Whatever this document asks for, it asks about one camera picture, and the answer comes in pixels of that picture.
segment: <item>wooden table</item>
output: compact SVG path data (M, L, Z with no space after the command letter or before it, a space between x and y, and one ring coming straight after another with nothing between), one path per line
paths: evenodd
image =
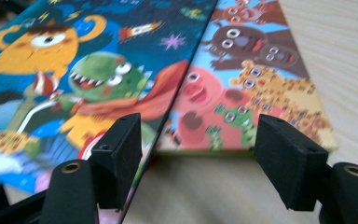
M339 142L329 164L358 164L358 0L280 2ZM252 158L165 157L125 223L319 223L319 209L287 211Z

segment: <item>purple star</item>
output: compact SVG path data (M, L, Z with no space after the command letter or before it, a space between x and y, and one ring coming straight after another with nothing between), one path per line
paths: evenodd
M171 35L169 38L161 38L160 45L165 45L166 46L165 50L170 48L178 49L180 45L185 44L185 38L184 37L180 38L179 36L180 35L178 36Z

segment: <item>metal ring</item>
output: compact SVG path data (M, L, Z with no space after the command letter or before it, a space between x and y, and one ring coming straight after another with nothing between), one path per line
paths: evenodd
M346 166L344 166L344 170L346 172L350 173L351 175L358 176L358 166L346 165Z
M62 171L63 173L65 173L65 174L71 174L71 173L74 173L74 172L80 170L80 167L81 167L80 163L78 163L78 162L71 162L71 163L66 164L65 166L63 166L63 167L61 168L61 171Z

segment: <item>colorful book cover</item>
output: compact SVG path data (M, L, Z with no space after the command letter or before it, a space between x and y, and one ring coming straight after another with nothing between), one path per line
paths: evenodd
M0 183L31 194L140 112L142 176L215 1L39 0L0 30ZM125 210L103 210L102 223Z
M327 149L337 148L280 4L219 1L157 152L251 154L261 113L288 121Z

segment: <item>children's book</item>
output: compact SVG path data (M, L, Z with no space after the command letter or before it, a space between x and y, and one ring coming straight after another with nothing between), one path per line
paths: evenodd
M157 152L252 154L259 114L284 119L322 147L337 148L278 1L221 0Z
M210 0L39 0L0 30L0 183L30 194L86 159L117 118L140 112L143 158L215 8Z

